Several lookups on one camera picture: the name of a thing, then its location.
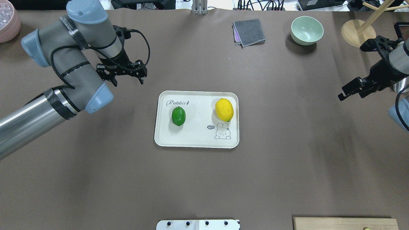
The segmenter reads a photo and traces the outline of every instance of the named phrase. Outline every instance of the wooden rod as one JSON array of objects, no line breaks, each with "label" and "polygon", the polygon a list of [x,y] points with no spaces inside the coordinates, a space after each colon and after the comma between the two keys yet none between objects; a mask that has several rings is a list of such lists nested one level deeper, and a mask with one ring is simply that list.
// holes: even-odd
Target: wooden rod
[{"label": "wooden rod", "polygon": [[[373,5],[371,5],[371,4],[367,3],[367,2],[363,2],[362,5],[364,5],[364,6],[368,7],[368,8],[371,8],[373,10],[378,10],[378,7],[375,7],[375,6],[373,6]],[[403,9],[403,8],[408,8],[408,7],[409,7],[409,5],[400,5],[400,6],[397,6],[397,7],[386,8],[385,11]]]},{"label": "wooden rod", "polygon": [[385,10],[393,3],[394,0],[386,0],[371,16],[366,20],[362,26],[358,29],[358,34],[362,34]]},{"label": "wooden rod", "polygon": [[367,2],[363,2],[362,5],[370,8],[370,9],[373,9],[373,10],[378,10],[378,7],[373,6],[373,5],[371,5],[371,4],[367,3]]},{"label": "wooden rod", "polygon": [[400,6],[397,6],[397,7],[389,7],[385,11],[403,9],[403,8],[408,8],[408,7],[409,7],[409,5],[400,5]]}]

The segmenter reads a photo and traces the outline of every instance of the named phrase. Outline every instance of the black tape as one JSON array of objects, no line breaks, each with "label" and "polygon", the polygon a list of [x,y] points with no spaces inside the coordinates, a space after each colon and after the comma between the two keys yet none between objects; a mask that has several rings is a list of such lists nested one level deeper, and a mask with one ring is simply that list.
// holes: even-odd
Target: black tape
[{"label": "black tape", "polygon": [[67,100],[67,102],[73,107],[73,109],[75,109],[75,111],[77,112],[81,112],[81,109],[79,109],[72,101],[71,99],[68,97],[68,95],[64,92],[64,90],[62,88],[59,89],[61,92],[61,95]]},{"label": "black tape", "polygon": [[74,21],[70,19],[67,15],[60,17],[60,21],[63,26],[67,29],[68,33],[72,36],[75,42],[78,44],[81,50],[88,49],[88,43],[85,40],[82,33],[78,30],[77,26],[75,25]]},{"label": "black tape", "polygon": [[53,89],[44,91],[44,96],[47,98],[47,101],[50,103],[51,107],[64,119],[69,120],[70,118],[76,116],[75,113],[71,112],[69,108],[63,105],[57,95],[55,95]]},{"label": "black tape", "polygon": [[89,61],[84,61],[84,62],[79,63],[78,65],[74,65],[73,67],[69,68],[64,73],[62,73],[61,77],[65,77],[67,74],[71,73],[72,71],[80,68],[81,66],[88,65],[88,64],[91,64],[91,63]]}]

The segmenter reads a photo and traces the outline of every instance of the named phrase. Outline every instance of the gray cloth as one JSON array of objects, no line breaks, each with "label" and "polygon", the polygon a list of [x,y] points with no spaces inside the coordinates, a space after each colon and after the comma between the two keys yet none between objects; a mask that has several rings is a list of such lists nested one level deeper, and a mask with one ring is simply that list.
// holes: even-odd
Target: gray cloth
[{"label": "gray cloth", "polygon": [[263,29],[261,28],[261,23],[258,18],[233,22],[233,30],[237,31],[237,35],[240,39],[237,43],[243,47],[265,42]]}]

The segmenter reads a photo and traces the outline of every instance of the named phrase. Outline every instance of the white tray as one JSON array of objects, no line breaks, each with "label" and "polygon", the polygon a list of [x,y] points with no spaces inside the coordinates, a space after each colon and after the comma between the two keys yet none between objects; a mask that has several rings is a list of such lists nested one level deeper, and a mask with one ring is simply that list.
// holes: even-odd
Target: white tray
[{"label": "white tray", "polygon": [[[230,122],[216,115],[214,106],[220,98],[228,99],[233,106]],[[178,106],[186,112],[186,121],[181,126],[172,122],[172,111]],[[239,139],[238,98],[234,93],[168,90],[159,95],[155,125],[158,145],[232,149]]]}]

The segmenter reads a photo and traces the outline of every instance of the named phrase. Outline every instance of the blue joint cap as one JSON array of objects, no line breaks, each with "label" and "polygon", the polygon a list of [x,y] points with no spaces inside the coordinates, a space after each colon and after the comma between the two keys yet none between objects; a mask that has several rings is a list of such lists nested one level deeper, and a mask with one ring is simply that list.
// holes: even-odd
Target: blue joint cap
[{"label": "blue joint cap", "polygon": [[43,51],[41,50],[40,38],[38,36],[38,29],[29,33],[27,36],[21,39],[21,46],[26,51],[28,56],[30,56],[39,66],[47,67],[49,66],[47,60],[44,57]]},{"label": "blue joint cap", "polygon": [[68,16],[82,24],[99,24],[108,19],[99,0],[71,0],[67,3]]},{"label": "blue joint cap", "polygon": [[[399,107],[399,113],[402,116],[403,120],[405,121],[406,124],[409,124],[409,97],[406,97],[402,100],[399,101],[398,107]],[[388,110],[389,116],[404,130],[405,127],[403,126],[402,122],[400,122],[398,115],[396,113],[395,105],[393,105],[391,108]]]},{"label": "blue joint cap", "polygon": [[109,90],[108,86],[104,83],[99,87],[96,91],[94,96],[92,96],[91,100],[88,102],[87,106],[85,106],[85,111],[89,114],[93,114],[97,112],[100,108],[106,106],[114,99],[114,95]]}]

